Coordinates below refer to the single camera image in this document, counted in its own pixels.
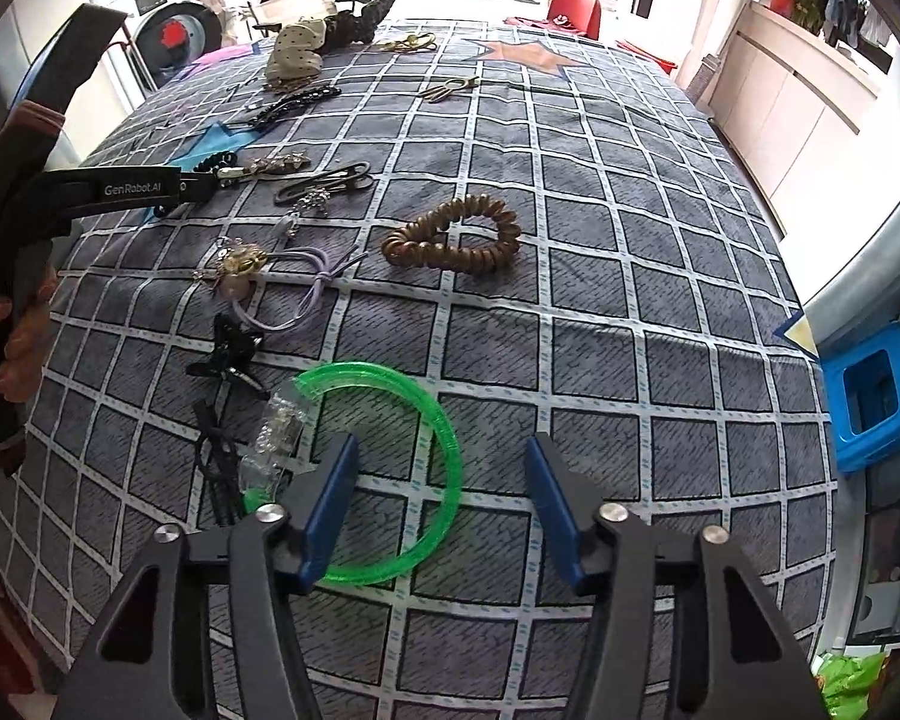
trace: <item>brown coil hair tie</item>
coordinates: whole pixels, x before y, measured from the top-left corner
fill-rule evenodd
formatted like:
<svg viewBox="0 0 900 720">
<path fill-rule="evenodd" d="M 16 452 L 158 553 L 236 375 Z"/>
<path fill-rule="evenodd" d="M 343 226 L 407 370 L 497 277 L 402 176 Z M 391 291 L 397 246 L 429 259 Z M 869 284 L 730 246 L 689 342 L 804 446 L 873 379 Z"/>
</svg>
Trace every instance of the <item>brown coil hair tie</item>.
<svg viewBox="0 0 900 720">
<path fill-rule="evenodd" d="M 433 237 L 446 232 L 452 221 L 469 217 L 487 217 L 497 225 L 497 240 L 485 247 L 449 247 L 435 244 Z M 506 210 L 502 200 L 494 200 L 488 194 L 468 194 L 463 199 L 455 197 L 439 204 L 430 213 L 419 217 L 406 227 L 389 233 L 380 245 L 380 251 L 391 265 L 404 268 L 439 268 L 458 274 L 492 274 L 514 261 L 520 250 L 520 227 L 516 224 L 516 212 Z"/>
</svg>

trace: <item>gray tablecloth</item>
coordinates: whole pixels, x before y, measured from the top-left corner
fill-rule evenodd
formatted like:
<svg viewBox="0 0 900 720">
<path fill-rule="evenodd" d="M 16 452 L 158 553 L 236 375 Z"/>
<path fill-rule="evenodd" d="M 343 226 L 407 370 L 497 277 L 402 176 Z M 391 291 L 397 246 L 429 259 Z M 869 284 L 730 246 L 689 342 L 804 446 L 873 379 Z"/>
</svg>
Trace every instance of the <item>gray tablecloth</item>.
<svg viewBox="0 0 900 720">
<path fill-rule="evenodd" d="M 423 29 L 437 33 L 435 52 L 326 57 L 323 77 L 343 94 L 242 152 L 303 149 L 321 170 L 365 160 L 376 177 L 371 191 L 335 194 L 329 218 L 298 235 L 333 253 L 355 242 L 370 257 L 306 327 L 269 336 L 255 372 L 273 385 L 320 361 L 392 365 L 439 396 L 463 446 L 463 505 L 431 560 L 385 586 L 293 602 L 325 716 L 559 717 L 590 608 L 554 576 L 525 498 L 522 442 L 538 430 L 653 522 L 730 528 L 810 651 L 833 560 L 828 416 L 820 372 L 773 336 L 799 306 L 740 172 L 653 64 L 481 23 L 389 34 Z M 259 81 L 236 87 L 265 59 L 171 83 L 89 163 L 185 153 L 209 122 L 259 97 Z M 415 96 L 423 82 L 471 74 L 482 78 L 473 92 Z M 105 215 L 64 266 L 29 458 L 0 489 L 0 569 L 63 666 L 159 523 L 210 522 L 191 402 L 207 397 L 238 440 L 251 436 L 258 402 L 183 372 L 210 348 L 223 307 L 191 274 L 218 235 L 275 244 L 279 186 L 242 184 L 155 223 Z M 465 191 L 518 213 L 510 271 L 478 280 L 386 264 L 386 231 Z M 450 241 L 487 235 L 468 221 Z M 274 266 L 250 311 L 285 319 L 305 292 L 298 271 Z M 305 432 L 300 461 L 341 428 L 364 443 L 337 560 L 394 555 L 439 501 L 431 433 L 387 397 L 343 391 Z M 238 712 L 226 593 L 212 600 L 218 702 Z M 673 600 L 663 592 L 655 605 L 648 718 L 662 712 Z"/>
</svg>

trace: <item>washing machine door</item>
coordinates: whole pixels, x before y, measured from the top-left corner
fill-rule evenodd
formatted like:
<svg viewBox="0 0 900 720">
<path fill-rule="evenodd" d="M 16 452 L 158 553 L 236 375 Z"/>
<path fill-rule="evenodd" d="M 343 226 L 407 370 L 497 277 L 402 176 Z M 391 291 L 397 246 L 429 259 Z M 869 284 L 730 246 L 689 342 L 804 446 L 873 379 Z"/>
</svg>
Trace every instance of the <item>washing machine door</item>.
<svg viewBox="0 0 900 720">
<path fill-rule="evenodd" d="M 220 19 L 198 2 L 173 2 L 146 16 L 134 40 L 157 88 L 221 47 Z"/>
</svg>

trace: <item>metal screw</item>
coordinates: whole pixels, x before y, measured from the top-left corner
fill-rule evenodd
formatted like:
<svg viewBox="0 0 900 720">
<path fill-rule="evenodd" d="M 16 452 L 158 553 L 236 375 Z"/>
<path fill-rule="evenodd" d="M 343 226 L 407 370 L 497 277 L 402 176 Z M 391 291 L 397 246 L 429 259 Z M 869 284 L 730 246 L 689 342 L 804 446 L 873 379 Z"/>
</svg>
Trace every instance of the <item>metal screw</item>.
<svg viewBox="0 0 900 720">
<path fill-rule="evenodd" d="M 154 531 L 154 541 L 161 544 L 169 544 L 171 541 L 176 541 L 180 538 L 182 533 L 183 531 L 180 530 L 179 525 L 168 522 L 166 525 L 161 525 Z"/>
<path fill-rule="evenodd" d="M 600 507 L 600 516 L 608 522 L 623 522 L 629 517 L 626 506 L 618 503 L 605 503 Z"/>
<path fill-rule="evenodd" d="M 703 529 L 703 538 L 711 544 L 725 544 L 730 538 L 730 534 L 719 525 L 707 525 Z"/>
<path fill-rule="evenodd" d="M 253 513 L 253 516 L 261 522 L 276 522 L 278 519 L 282 519 L 286 513 L 287 511 L 278 503 L 265 503 Z"/>
</svg>

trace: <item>orange star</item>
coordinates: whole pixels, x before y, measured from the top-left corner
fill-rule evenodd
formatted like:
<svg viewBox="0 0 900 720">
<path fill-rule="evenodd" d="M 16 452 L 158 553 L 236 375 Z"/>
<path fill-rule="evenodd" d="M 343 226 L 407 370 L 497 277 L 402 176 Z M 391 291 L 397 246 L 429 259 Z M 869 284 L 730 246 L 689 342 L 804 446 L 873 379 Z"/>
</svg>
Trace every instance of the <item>orange star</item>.
<svg viewBox="0 0 900 720">
<path fill-rule="evenodd" d="M 548 76 L 560 76 L 565 79 L 564 67 L 586 67 L 583 62 L 552 52 L 540 42 L 500 43 L 494 40 L 475 40 L 473 42 L 487 49 L 486 52 L 474 57 L 475 59 L 482 59 L 485 62 L 516 62 L 531 70 L 546 73 Z"/>
</svg>

